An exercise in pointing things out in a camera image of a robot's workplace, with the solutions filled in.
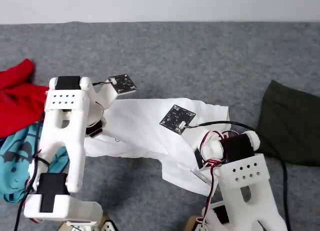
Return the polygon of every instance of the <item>olive green bag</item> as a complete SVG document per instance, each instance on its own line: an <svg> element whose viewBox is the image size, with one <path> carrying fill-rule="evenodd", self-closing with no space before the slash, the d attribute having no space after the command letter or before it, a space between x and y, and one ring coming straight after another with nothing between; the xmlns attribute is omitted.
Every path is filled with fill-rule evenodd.
<svg viewBox="0 0 320 231"><path fill-rule="evenodd" d="M257 130L284 161L320 166L320 97L272 80L262 100ZM263 140L261 149L276 156Z"/></svg>

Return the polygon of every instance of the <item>white t-shirt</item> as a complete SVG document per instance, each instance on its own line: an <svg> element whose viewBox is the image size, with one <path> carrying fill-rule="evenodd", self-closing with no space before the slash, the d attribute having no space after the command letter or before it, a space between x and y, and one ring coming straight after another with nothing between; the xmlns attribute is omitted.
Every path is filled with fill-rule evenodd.
<svg viewBox="0 0 320 231"><path fill-rule="evenodd" d="M194 150L209 130L226 131L229 124L185 130L179 135L159 123L178 105L196 113L190 125L229 120L228 107L188 98L120 99L104 112L106 126L95 138L85 138L86 155L152 158L162 163L162 178L183 189L208 195L210 187L192 172Z"/></svg>

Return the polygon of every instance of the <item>white bracket with holes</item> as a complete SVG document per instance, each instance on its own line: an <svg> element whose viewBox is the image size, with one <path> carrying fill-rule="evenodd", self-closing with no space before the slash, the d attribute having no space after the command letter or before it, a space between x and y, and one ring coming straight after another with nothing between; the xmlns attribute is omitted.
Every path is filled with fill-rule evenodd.
<svg viewBox="0 0 320 231"><path fill-rule="evenodd" d="M218 176L229 223L221 224L213 209L210 209L206 222L212 231L255 231L254 224L257 221L268 231L287 231L272 194L263 154L224 164L216 168L215 174ZM247 202L241 192L241 188L246 186L251 193Z"/></svg>
<svg viewBox="0 0 320 231"><path fill-rule="evenodd" d="M118 231L112 222L106 221L100 231Z"/></svg>

